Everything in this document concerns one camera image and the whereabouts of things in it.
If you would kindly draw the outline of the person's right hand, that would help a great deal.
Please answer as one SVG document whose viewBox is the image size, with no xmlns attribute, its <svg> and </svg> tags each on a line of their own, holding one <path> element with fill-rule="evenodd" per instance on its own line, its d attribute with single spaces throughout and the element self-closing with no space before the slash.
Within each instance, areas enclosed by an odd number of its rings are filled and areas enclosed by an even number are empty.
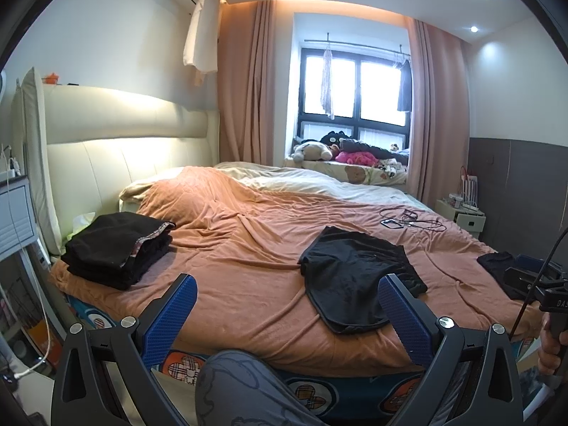
<svg viewBox="0 0 568 426">
<path fill-rule="evenodd" d="M 554 337 L 550 331 L 551 316 L 546 312 L 542 320 L 540 332 L 540 347 L 537 350 L 538 368 L 543 375 L 553 375 L 559 368 L 561 358 L 558 355 L 560 350 L 568 345 L 568 333 L 562 332 L 558 337 Z"/>
</svg>

